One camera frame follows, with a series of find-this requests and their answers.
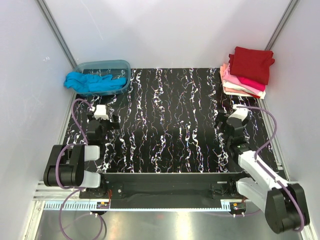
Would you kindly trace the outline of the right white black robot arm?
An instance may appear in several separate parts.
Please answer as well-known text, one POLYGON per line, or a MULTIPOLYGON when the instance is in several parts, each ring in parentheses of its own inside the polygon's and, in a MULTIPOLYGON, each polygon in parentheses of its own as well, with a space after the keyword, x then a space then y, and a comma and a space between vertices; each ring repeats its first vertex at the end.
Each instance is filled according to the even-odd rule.
POLYGON ((215 120, 215 127, 226 137, 230 157, 248 173, 227 185, 228 195, 235 199, 243 196, 253 202, 274 233, 300 232, 310 224, 305 191, 299 183, 278 175, 252 150, 244 135, 248 115, 248 109, 238 105, 231 114, 219 112, 215 120))

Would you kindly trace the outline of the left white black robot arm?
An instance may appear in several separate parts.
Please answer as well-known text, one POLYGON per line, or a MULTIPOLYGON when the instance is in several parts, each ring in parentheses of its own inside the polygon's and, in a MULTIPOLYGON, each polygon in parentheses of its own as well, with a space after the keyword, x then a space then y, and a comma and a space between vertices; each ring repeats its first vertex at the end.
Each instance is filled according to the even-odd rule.
POLYGON ((120 128, 119 117, 109 119, 89 117, 86 138, 88 144, 54 145, 43 174, 47 187, 62 189, 84 188, 89 198, 109 196, 106 178, 102 173, 85 170, 85 162, 101 160, 105 156, 108 133, 120 128))

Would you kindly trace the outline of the dark red t shirt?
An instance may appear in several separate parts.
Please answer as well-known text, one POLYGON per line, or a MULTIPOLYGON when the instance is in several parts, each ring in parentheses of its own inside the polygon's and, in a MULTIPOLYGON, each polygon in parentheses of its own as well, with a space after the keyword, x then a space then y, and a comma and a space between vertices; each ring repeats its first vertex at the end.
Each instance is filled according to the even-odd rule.
POLYGON ((268 85, 270 66, 275 63, 273 56, 274 53, 271 50, 256 50, 237 46, 234 53, 228 55, 230 73, 268 85))

